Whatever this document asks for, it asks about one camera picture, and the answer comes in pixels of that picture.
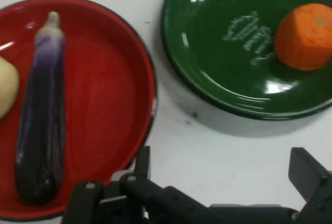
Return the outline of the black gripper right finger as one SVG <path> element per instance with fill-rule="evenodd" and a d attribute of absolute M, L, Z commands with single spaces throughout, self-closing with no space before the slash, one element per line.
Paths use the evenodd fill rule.
<path fill-rule="evenodd" d="M 294 147 L 288 177 L 306 202 L 294 223 L 331 223 L 331 172 L 304 148 Z"/>

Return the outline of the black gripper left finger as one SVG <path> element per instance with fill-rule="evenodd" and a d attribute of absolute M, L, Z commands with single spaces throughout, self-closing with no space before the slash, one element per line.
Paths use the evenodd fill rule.
<path fill-rule="evenodd" d="M 133 171 L 112 182 L 117 195 L 105 197 L 99 181 L 78 183 L 72 190 L 62 223 L 210 223 L 210 210 L 173 187 L 148 179 L 150 147 L 136 157 Z"/>

